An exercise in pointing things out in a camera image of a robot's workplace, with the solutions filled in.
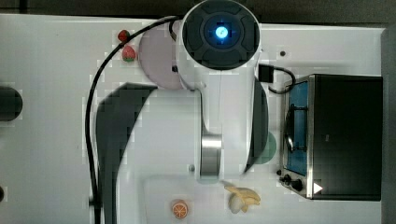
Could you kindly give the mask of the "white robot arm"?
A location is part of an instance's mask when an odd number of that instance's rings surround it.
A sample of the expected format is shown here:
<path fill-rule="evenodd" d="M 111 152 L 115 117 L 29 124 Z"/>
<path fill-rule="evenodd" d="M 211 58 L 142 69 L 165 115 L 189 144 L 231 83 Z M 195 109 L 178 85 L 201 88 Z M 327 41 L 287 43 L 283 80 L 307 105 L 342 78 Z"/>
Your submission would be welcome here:
<path fill-rule="evenodd" d="M 233 0 L 205 0 L 183 18 L 175 50 L 183 88 L 153 91 L 139 113 L 117 176 L 117 224 L 149 223 L 149 182 L 169 195 L 238 178 L 265 146 L 254 15 Z"/>

